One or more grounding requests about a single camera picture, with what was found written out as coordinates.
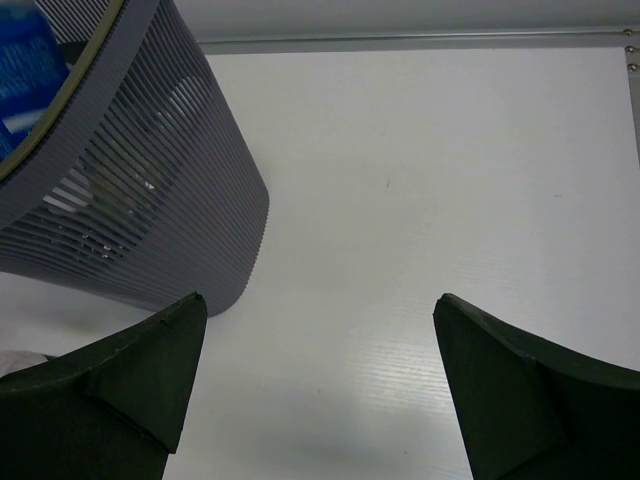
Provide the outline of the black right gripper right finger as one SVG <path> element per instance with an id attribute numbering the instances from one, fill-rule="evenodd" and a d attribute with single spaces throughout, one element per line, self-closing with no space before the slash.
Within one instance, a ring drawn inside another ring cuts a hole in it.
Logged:
<path id="1" fill-rule="evenodd" d="M 636 479 L 639 374 L 445 294 L 434 327 L 476 479 Z"/>

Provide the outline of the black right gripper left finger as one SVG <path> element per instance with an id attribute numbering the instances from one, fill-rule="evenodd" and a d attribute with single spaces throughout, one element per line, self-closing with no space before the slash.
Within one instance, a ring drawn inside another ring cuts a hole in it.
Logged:
<path id="1" fill-rule="evenodd" d="M 162 478 L 180 442 L 206 323 L 206 302 L 192 293 L 2 377 L 2 478 Z"/>

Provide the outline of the blue label bottle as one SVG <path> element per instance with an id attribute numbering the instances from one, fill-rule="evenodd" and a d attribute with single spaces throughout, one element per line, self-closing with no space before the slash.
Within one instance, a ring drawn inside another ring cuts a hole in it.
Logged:
<path id="1" fill-rule="evenodd" d="M 44 14 L 32 1 L 1 3 L 1 158 L 30 134 L 69 75 Z"/>

